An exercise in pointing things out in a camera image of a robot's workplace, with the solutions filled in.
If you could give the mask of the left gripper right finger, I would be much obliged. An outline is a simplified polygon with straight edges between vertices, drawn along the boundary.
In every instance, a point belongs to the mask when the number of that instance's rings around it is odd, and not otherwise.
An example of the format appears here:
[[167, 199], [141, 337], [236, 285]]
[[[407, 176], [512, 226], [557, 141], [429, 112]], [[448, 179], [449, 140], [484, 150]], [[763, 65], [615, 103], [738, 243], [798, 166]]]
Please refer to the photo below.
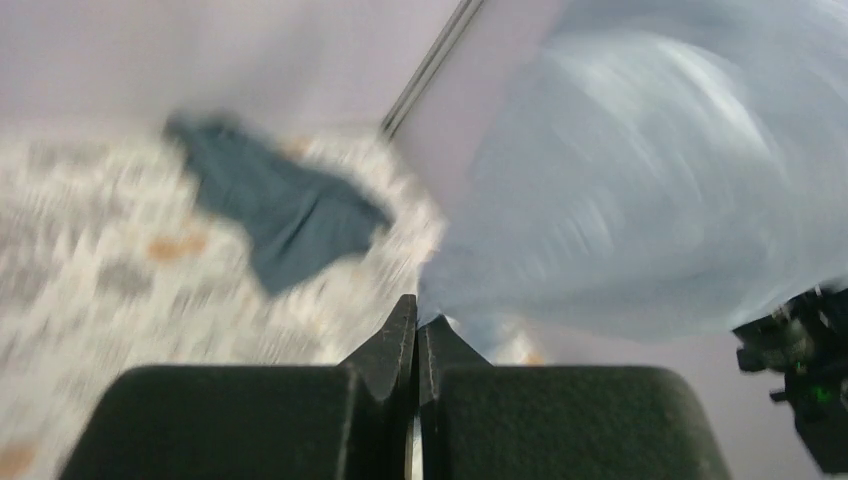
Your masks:
[[417, 333], [427, 479], [727, 479], [684, 379], [645, 366], [494, 366], [445, 319]]

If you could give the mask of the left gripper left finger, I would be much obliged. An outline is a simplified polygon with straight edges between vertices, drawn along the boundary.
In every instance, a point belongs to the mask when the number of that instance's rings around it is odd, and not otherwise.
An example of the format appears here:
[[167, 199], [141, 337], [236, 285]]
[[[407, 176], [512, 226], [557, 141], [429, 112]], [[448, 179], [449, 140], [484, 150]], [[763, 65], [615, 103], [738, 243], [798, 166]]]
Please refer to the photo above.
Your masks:
[[408, 479], [416, 300], [334, 366], [148, 365], [104, 392], [64, 479]]

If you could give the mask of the light blue plastic trash bag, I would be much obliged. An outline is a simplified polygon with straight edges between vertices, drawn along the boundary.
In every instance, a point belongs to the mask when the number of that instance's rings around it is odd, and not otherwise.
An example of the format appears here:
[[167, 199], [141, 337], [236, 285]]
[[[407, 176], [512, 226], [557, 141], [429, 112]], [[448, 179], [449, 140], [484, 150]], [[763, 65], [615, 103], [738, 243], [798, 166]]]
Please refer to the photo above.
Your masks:
[[418, 322], [656, 340], [846, 284], [846, 3], [571, 1], [475, 155]]

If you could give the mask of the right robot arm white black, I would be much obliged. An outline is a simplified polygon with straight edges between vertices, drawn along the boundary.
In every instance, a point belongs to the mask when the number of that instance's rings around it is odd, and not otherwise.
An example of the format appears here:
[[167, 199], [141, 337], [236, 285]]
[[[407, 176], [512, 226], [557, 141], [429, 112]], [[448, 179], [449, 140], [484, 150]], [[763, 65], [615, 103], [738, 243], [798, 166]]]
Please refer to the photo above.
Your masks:
[[847, 472], [847, 291], [815, 287], [732, 331], [740, 371], [781, 374], [786, 403], [819, 470]]

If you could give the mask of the blue-grey crumpled cloth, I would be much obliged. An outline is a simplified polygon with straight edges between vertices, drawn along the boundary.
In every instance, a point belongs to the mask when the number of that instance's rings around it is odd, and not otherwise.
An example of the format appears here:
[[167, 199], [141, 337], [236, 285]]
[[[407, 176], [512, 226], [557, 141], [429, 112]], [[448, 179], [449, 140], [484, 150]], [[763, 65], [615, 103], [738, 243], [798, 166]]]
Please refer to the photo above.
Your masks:
[[276, 296], [335, 261], [366, 253], [393, 224], [383, 207], [349, 181], [311, 168], [225, 117], [170, 116], [165, 138], [184, 149], [197, 180], [196, 203], [239, 224], [250, 266]]

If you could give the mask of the floral patterned table mat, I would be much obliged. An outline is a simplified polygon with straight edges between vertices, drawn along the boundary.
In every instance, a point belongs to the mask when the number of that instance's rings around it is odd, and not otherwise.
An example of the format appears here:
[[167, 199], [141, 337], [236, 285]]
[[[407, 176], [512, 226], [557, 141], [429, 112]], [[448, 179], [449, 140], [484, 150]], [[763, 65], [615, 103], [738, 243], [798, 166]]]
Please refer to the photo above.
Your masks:
[[120, 373], [150, 363], [335, 363], [415, 287], [443, 229], [415, 176], [371, 135], [289, 140], [394, 217], [362, 257], [276, 297], [235, 224], [197, 210], [160, 140], [1, 141], [1, 475], [56, 478]]

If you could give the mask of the aluminium frame post right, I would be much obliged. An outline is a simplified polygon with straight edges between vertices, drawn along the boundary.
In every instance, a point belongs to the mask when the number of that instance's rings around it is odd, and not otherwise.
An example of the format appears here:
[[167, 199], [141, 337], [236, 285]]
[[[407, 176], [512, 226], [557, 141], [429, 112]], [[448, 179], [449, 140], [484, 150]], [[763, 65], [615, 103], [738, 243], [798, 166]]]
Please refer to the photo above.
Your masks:
[[397, 101], [384, 117], [380, 130], [385, 139], [391, 140], [395, 136], [484, 3], [484, 0], [462, 0], [458, 3]]

